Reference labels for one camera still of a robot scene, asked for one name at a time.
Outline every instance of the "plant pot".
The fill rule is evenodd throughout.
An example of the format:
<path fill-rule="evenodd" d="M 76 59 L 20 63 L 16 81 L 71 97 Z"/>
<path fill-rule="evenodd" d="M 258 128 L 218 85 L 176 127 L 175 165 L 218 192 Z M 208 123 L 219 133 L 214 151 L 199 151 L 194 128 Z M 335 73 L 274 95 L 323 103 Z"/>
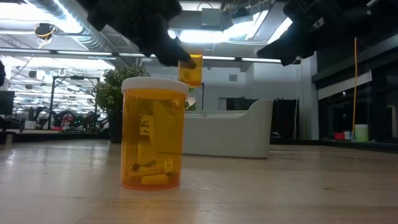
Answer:
<path fill-rule="evenodd" d="M 109 114 L 108 118 L 111 143 L 122 143 L 123 114 Z"/>

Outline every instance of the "wooden table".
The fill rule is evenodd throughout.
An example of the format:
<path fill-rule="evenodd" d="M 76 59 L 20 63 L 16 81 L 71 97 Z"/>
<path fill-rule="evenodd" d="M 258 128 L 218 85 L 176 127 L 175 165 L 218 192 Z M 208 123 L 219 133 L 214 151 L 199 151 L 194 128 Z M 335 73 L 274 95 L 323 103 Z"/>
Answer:
<path fill-rule="evenodd" d="M 183 157 L 179 189 L 120 187 L 120 145 L 0 150 L 0 223 L 398 223 L 398 155 L 272 146 L 269 159 Z"/>

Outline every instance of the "white wall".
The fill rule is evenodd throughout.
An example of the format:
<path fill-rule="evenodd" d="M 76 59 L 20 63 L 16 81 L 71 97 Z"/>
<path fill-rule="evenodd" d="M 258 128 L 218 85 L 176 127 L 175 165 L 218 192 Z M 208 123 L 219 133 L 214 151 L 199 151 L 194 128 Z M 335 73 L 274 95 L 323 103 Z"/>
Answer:
<path fill-rule="evenodd" d="M 177 79 L 176 67 L 146 67 L 152 77 Z M 236 82 L 229 81 L 229 75 L 237 75 Z M 203 68 L 202 82 L 205 84 L 204 110 L 218 110 L 219 98 L 239 98 L 245 96 L 246 73 L 240 68 Z M 201 93 L 195 90 L 190 94 L 197 99 L 197 108 L 201 109 Z"/>
<path fill-rule="evenodd" d="M 153 77 L 177 79 L 178 68 L 147 67 Z M 248 99 L 276 98 L 300 99 L 300 127 L 302 139 L 318 139 L 318 95 L 311 81 L 317 73 L 316 55 L 305 59 L 301 65 L 283 67 L 274 63 L 254 63 L 246 73 L 240 68 L 203 68 L 205 84 L 204 110 L 218 110 L 220 98 Z M 237 82 L 230 82 L 229 75 L 238 75 Z M 201 94 L 194 91 L 198 109 Z"/>
<path fill-rule="evenodd" d="M 276 63 L 254 63 L 247 72 L 246 98 L 297 99 L 299 68 L 297 65 L 283 67 Z"/>

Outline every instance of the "green plant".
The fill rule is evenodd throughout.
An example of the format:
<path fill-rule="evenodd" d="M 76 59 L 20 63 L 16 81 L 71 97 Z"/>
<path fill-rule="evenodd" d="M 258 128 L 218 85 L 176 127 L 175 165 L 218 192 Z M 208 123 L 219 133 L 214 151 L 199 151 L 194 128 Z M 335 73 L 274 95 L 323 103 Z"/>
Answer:
<path fill-rule="evenodd" d="M 188 100 L 185 100 L 185 110 L 197 110 L 197 104 L 189 105 Z"/>
<path fill-rule="evenodd" d="M 105 72 L 105 82 L 99 82 L 93 91 L 96 101 L 107 114 L 122 113 L 123 94 L 121 92 L 123 80 L 131 77 L 149 76 L 143 66 L 131 67 L 116 66 L 114 70 Z"/>

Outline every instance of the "ceiling light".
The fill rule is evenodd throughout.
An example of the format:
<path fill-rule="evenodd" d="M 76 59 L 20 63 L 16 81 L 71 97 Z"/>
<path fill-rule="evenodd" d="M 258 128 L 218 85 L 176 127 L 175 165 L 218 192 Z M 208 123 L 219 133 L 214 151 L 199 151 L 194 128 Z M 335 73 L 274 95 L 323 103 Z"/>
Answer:
<path fill-rule="evenodd" d="M 51 96 L 51 93 L 32 93 L 16 91 L 15 95 L 29 95 L 29 96 Z M 76 98 L 94 99 L 94 96 L 87 95 L 84 93 L 54 93 L 54 96 L 75 96 Z"/>
<path fill-rule="evenodd" d="M 67 89 L 71 89 L 73 91 L 80 91 L 80 88 L 75 85 L 68 85 Z"/>
<path fill-rule="evenodd" d="M 267 43 L 270 44 L 279 39 L 279 37 L 281 37 L 281 35 L 290 27 L 290 25 L 292 25 L 292 23 L 293 22 L 289 18 L 286 18 L 285 21 L 275 30 L 274 34 L 267 41 Z"/>
<path fill-rule="evenodd" d="M 269 62 L 269 63 L 280 63 L 277 59 L 266 59 L 266 58 L 242 58 L 242 62 Z"/>
<path fill-rule="evenodd" d="M 250 31 L 248 32 L 248 34 L 246 36 L 246 40 L 251 39 L 251 38 L 254 37 L 254 35 L 260 29 L 261 24 L 266 19 L 267 15 L 268 15 L 268 12 L 269 12 L 268 10 L 262 11 L 261 13 L 258 12 L 259 16 L 256 19 L 254 19 L 255 16 L 253 16 L 253 19 L 255 20 L 255 22 L 254 22 L 254 25 L 250 28 Z"/>
<path fill-rule="evenodd" d="M 225 39 L 236 39 L 238 37 L 242 37 L 241 39 L 245 39 L 248 32 L 251 30 L 253 25 L 253 21 L 249 22 L 241 22 L 231 26 L 230 28 L 224 30 L 223 35 Z"/>
<path fill-rule="evenodd" d="M 168 30 L 167 32 L 172 39 L 175 39 L 177 37 L 177 33 L 174 30 Z"/>
<path fill-rule="evenodd" d="M 22 54 L 50 54 L 49 50 L 39 50 L 39 49 L 9 49 L 0 48 L 2 53 L 22 53 Z"/>
<path fill-rule="evenodd" d="M 133 54 L 129 54 L 129 53 L 119 53 L 120 57 L 145 57 L 145 55 L 143 54 L 139 54 L 139 53 L 133 53 Z"/>
<path fill-rule="evenodd" d="M 221 31 L 183 30 L 179 37 L 185 43 L 209 44 L 226 41 Z"/>
<path fill-rule="evenodd" d="M 203 59 L 205 60 L 235 60 L 234 57 L 219 57 L 219 56 L 203 56 Z"/>
<path fill-rule="evenodd" d="M 0 3 L 0 19 L 49 22 L 54 17 L 31 4 Z"/>
<path fill-rule="evenodd" d="M 116 60 L 116 57 L 88 56 L 87 59 Z"/>
<path fill-rule="evenodd" d="M 67 55 L 87 55 L 87 56 L 112 56 L 110 52 L 78 52 L 78 51 L 69 51 L 69 50 L 58 50 L 58 54 L 67 54 Z"/>
<path fill-rule="evenodd" d="M 10 34 L 10 35 L 26 35 L 34 34 L 34 31 L 21 31 L 21 30 L 0 30 L 0 34 Z"/>
<path fill-rule="evenodd" d="M 206 2 L 206 1 L 180 1 L 182 10 L 184 11 L 202 11 L 202 9 L 221 9 L 220 2 Z"/>

